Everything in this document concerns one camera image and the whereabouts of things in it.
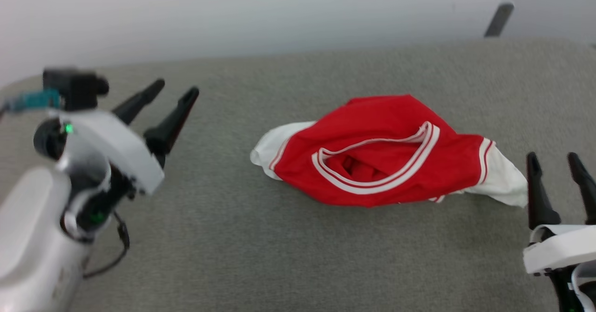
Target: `red and white shirt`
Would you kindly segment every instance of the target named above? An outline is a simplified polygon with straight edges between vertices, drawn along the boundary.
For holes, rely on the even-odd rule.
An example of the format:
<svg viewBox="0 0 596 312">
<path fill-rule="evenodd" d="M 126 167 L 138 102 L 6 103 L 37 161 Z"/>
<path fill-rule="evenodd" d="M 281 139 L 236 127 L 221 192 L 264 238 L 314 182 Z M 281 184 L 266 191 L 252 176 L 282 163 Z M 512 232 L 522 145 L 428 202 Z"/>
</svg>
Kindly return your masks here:
<svg viewBox="0 0 596 312">
<path fill-rule="evenodd" d="M 493 141 L 457 134 L 410 95 L 355 98 L 317 122 L 272 129 L 251 161 L 327 204 L 440 202 L 464 191 L 527 204 L 526 179 Z"/>
</svg>

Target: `white wall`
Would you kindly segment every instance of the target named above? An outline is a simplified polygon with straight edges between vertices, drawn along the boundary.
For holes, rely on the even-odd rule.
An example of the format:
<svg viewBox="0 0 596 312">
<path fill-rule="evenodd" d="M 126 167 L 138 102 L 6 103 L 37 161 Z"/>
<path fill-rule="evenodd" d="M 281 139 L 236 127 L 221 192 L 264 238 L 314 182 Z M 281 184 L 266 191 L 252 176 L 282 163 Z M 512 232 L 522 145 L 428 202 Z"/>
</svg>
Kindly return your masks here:
<svg viewBox="0 0 596 312">
<path fill-rule="evenodd" d="M 549 36 L 596 43 L 596 0 L 512 0 L 502 36 Z"/>
<path fill-rule="evenodd" d="M 500 0 L 0 0 L 0 87 L 45 65 L 479 38 Z"/>
</svg>

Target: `wire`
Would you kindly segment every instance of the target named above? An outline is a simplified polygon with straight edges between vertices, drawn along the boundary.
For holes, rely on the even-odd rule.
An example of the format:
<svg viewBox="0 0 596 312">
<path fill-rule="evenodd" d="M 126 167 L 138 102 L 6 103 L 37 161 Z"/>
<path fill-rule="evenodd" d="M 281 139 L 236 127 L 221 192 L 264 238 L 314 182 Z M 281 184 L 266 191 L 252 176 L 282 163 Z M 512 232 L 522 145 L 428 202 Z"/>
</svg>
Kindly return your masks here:
<svg viewBox="0 0 596 312">
<path fill-rule="evenodd" d="M 128 236 L 128 229 L 126 228 L 126 222 L 120 217 L 120 215 L 114 211 L 113 212 L 114 218 L 116 221 L 118 221 L 118 236 L 120 237 L 120 240 L 122 241 L 122 245 L 124 246 L 124 249 L 121 251 L 120 255 L 118 255 L 118 257 L 116 259 L 114 259 L 113 261 L 111 261 L 108 265 L 105 265 L 97 270 L 94 270 L 92 272 L 87 272 L 86 274 L 83 274 L 83 279 L 89 279 L 101 274 L 104 274 L 106 272 L 108 272 L 109 270 L 111 270 L 111 268 L 115 267 L 118 265 L 118 263 L 120 263 L 120 261 L 122 261 L 122 259 L 126 256 L 126 253 L 128 252 L 128 249 L 130 249 L 130 237 Z"/>
<path fill-rule="evenodd" d="M 60 93 L 55 89 L 25 92 L 5 99 L 0 104 L 0 120 L 6 113 L 17 114 L 35 109 L 60 108 Z"/>
</svg>

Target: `black cable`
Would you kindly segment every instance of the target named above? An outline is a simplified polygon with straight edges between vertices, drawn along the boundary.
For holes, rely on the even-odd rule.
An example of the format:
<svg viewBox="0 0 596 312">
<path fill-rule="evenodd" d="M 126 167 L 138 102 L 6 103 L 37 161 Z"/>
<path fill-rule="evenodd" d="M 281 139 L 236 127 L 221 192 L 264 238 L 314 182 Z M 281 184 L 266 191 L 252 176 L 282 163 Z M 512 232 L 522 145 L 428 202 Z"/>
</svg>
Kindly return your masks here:
<svg viewBox="0 0 596 312">
<path fill-rule="evenodd" d="M 87 272 L 86 274 L 83 274 L 83 279 L 89 279 L 89 278 L 104 274 L 105 272 L 111 270 L 111 268 L 117 266 L 118 263 L 120 263 L 120 261 L 122 261 L 122 259 L 126 256 L 128 249 L 130 249 L 130 237 L 128 236 L 128 229 L 126 228 L 126 222 L 120 217 L 120 215 L 118 215 L 118 213 L 116 211 L 113 212 L 113 215 L 114 215 L 115 220 L 118 221 L 118 236 L 120 237 L 120 241 L 122 241 L 122 245 L 124 246 L 124 249 L 122 250 L 120 255 L 114 261 L 111 261 L 110 264 L 105 265 L 104 267 L 101 267 L 101 268 L 94 270 L 92 272 Z"/>
</svg>

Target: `gray fabric surface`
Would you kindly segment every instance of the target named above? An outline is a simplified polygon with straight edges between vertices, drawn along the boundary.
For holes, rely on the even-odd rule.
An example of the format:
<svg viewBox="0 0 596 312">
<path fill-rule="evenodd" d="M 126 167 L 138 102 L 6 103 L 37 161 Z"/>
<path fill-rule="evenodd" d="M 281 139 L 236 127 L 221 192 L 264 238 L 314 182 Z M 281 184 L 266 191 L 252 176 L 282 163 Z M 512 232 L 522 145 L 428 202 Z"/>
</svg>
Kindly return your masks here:
<svg viewBox="0 0 596 312">
<path fill-rule="evenodd" d="M 546 40 L 102 69 L 112 87 L 104 108 L 166 79 L 134 123 L 139 132 L 191 85 L 202 93 L 161 189 L 121 206 L 129 256 L 85 282 L 72 311 L 557 311 L 549 280 L 524 273 L 525 210 L 472 195 L 370 210 L 326 206 L 266 177 L 249 152 L 270 128 L 318 119 L 351 97 L 411 93 L 456 131 L 496 140 L 520 170 L 536 151 L 553 205 L 579 223 L 566 153 L 577 151 L 596 174 L 595 69 L 593 49 Z M 32 148 L 42 119 L 0 123 L 3 197 L 28 167 L 50 163 Z M 90 267 L 120 248 L 112 227 Z"/>
</svg>

